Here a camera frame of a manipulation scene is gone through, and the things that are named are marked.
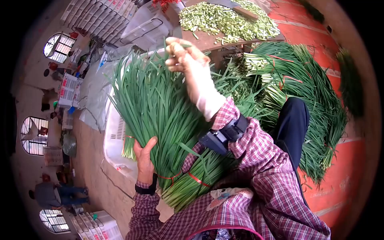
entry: vegetable pile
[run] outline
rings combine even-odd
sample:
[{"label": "vegetable pile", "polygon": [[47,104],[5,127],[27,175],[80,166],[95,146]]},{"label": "vegetable pile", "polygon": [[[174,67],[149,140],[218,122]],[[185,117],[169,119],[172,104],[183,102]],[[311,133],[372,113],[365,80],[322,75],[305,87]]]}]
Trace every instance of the vegetable pile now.
[{"label": "vegetable pile", "polygon": [[[156,53],[149,59],[146,56],[131,53],[120,61],[112,80],[114,96],[110,99],[126,122],[124,156],[134,157],[134,138],[144,147],[152,136],[158,137],[151,161],[164,201],[179,211],[208,192],[236,165],[236,160],[209,149],[202,153],[192,151],[198,134],[207,131],[208,126],[189,100],[182,83],[184,75],[167,69],[168,54],[161,57]],[[188,153],[198,158],[183,172]]]},{"label": "vegetable pile", "polygon": [[277,24],[268,17],[257,4],[248,0],[233,0],[242,8],[259,16],[257,21],[249,20],[230,8],[222,5],[200,2],[180,11],[180,25],[184,31],[204,31],[208,35],[218,35],[220,31],[225,34],[216,40],[224,43],[235,43],[240,39],[245,41],[254,38],[267,40],[280,34]]},{"label": "vegetable pile", "polygon": [[340,49],[336,57],[340,64],[340,91],[344,105],[355,118],[360,118],[364,115],[364,101],[359,72],[348,50]]},{"label": "vegetable pile", "polygon": [[252,92],[260,92],[248,116],[259,119],[260,126],[267,132],[276,125],[287,98],[299,97],[306,103],[310,125],[303,143],[300,168],[319,184],[331,166],[336,144],[344,132],[346,113],[327,75],[306,45],[262,43],[228,66],[231,74],[242,81],[234,90],[234,82],[229,79],[222,93],[234,93],[237,104],[236,96],[245,98]]},{"label": "vegetable pile", "polygon": [[[146,59],[136,53],[122,59],[112,81],[112,103],[126,122],[126,135],[145,146],[152,136],[158,143],[151,160],[159,176],[162,198],[178,212],[205,194],[237,160],[212,150],[194,152],[197,136],[208,126],[189,101],[183,74],[168,71],[168,54]],[[346,124],[346,114],[322,68],[305,45],[262,43],[251,53],[231,59],[223,74],[212,72],[216,88],[232,96],[244,116],[256,118],[265,131],[274,128],[286,99],[303,99],[310,125],[300,168],[320,183],[331,166],[336,144]],[[124,154],[132,152],[127,137]],[[188,154],[197,159],[184,161]]]}]

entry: gray shirt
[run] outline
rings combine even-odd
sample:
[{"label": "gray shirt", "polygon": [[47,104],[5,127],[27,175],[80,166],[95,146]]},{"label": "gray shirt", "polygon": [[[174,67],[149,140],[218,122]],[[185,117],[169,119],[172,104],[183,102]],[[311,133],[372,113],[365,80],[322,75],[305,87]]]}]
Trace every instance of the gray shirt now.
[{"label": "gray shirt", "polygon": [[60,207],[61,203],[55,195],[54,184],[52,182],[42,182],[35,186],[35,199],[43,209]]}]

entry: dark pants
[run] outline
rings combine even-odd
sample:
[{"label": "dark pants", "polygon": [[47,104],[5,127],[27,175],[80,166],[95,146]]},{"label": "dark pants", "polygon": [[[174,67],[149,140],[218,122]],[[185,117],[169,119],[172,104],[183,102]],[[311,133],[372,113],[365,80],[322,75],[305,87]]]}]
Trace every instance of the dark pants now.
[{"label": "dark pants", "polygon": [[274,144],[288,153],[300,189],[300,178],[296,169],[300,163],[302,146],[309,123],[310,113],[303,100],[288,98],[280,111],[275,129],[270,133]]},{"label": "dark pants", "polygon": [[82,187],[67,187],[61,186],[57,188],[59,192],[61,204],[63,206],[71,205],[71,204],[83,204],[88,201],[88,197],[76,198],[75,193],[85,193],[85,188]]}]

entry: gloved hand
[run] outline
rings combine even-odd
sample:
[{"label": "gloved hand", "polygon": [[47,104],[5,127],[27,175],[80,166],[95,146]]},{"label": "gloved hand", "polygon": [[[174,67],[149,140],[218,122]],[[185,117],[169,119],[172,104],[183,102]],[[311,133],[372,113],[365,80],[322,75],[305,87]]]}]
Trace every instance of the gloved hand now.
[{"label": "gloved hand", "polygon": [[151,161],[150,152],[156,143],[157,137],[152,137],[144,148],[140,146],[136,139],[133,145],[133,151],[135,152],[137,160],[137,180],[149,185],[152,184],[153,173],[155,172],[155,167]]},{"label": "gloved hand", "polygon": [[[166,50],[171,56],[166,60],[168,69],[184,73],[189,98],[209,122],[226,101],[225,97],[215,89],[211,79],[209,57],[183,39],[169,37],[166,43]],[[184,49],[180,44],[191,45],[191,47]]]}]

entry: white glove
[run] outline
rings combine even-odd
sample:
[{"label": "white glove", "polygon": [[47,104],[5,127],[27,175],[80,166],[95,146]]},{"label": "white glove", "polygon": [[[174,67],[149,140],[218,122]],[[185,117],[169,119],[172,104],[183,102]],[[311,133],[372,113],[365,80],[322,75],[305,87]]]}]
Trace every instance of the white glove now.
[{"label": "white glove", "polygon": [[[170,56],[174,56],[166,60],[168,69],[184,73],[191,102],[209,122],[226,101],[225,97],[215,89],[211,79],[209,57],[183,39],[169,37],[166,43],[167,52]],[[184,49],[180,44],[191,45],[191,47]]]}]

